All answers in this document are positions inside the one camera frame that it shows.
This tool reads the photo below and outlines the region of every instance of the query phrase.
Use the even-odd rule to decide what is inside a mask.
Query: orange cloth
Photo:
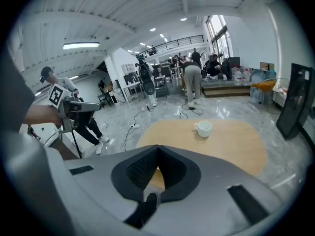
[[[253,83],[252,87],[260,89],[262,91],[271,91],[272,88],[275,86],[277,80],[269,80],[269,81],[262,81],[259,83]]]

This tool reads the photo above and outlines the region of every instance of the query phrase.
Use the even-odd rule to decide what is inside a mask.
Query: gray shirt
[[[75,87],[74,83],[69,78],[59,78],[57,85],[67,89],[70,92],[73,92],[77,88]],[[51,90],[53,89],[54,85],[52,84],[48,90],[48,97],[50,96]]]

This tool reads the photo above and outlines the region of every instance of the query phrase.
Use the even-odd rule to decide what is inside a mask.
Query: gray pants
[[[188,102],[193,101],[193,89],[195,91],[195,99],[200,98],[200,77],[200,67],[196,65],[189,65],[185,68],[184,79],[186,84]]]

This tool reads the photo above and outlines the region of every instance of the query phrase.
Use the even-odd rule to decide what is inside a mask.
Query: white cup
[[[195,129],[198,131],[199,136],[206,138],[210,136],[212,124],[207,120],[202,120],[199,123],[195,123]]]

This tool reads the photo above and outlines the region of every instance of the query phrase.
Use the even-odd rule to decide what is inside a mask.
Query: baseball cap
[[[49,66],[46,66],[44,67],[42,70],[41,70],[41,73],[40,73],[40,82],[44,83],[44,81],[46,80],[46,78],[48,77],[48,74],[50,71],[52,71],[53,69],[51,69]]]

